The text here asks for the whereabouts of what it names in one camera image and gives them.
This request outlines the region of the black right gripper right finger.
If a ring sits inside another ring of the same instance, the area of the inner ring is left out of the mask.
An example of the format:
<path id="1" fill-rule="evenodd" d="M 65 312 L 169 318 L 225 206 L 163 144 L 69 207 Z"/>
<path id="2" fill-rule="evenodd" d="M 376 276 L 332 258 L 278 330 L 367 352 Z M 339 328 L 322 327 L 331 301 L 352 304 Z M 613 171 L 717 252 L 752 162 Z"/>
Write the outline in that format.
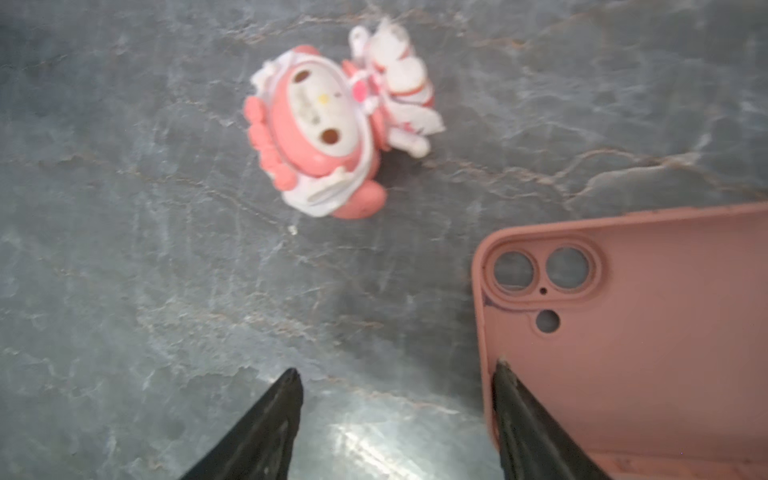
<path id="1" fill-rule="evenodd" d="M 505 479 L 610 479 L 504 362 L 492 377 L 492 406 Z"/>

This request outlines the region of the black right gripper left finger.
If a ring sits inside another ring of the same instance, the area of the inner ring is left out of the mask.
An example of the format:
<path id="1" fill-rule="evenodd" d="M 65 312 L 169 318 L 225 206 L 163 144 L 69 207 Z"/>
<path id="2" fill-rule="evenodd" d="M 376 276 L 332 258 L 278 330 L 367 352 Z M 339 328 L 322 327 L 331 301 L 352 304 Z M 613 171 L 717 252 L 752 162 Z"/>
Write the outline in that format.
<path id="1" fill-rule="evenodd" d="M 287 480 L 303 400 L 289 368 L 182 480 Z"/>

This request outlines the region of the pink phone case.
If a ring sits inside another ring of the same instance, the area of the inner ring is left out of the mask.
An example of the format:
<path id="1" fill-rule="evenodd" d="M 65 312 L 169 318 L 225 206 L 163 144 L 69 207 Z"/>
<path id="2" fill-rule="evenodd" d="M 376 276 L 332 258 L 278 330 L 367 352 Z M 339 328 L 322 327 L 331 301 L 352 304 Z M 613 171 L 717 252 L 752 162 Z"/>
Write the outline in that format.
<path id="1" fill-rule="evenodd" d="M 767 206 L 507 228 L 472 263 L 486 423 L 520 382 L 607 474 L 767 475 Z"/>

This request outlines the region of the pink white cupcake toy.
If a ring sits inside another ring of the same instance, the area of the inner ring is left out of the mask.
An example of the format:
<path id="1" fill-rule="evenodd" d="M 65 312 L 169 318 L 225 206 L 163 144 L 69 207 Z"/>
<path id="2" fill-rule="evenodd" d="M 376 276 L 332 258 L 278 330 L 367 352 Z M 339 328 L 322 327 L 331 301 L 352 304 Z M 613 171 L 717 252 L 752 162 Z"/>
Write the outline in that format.
<path id="1" fill-rule="evenodd" d="M 261 169 L 288 206 L 314 218 L 377 213 L 387 200 L 375 179 L 382 153 L 423 158 L 445 130 L 403 26 L 384 17 L 375 30 L 354 27 L 348 42 L 342 62 L 311 45 L 265 61 L 243 108 Z"/>

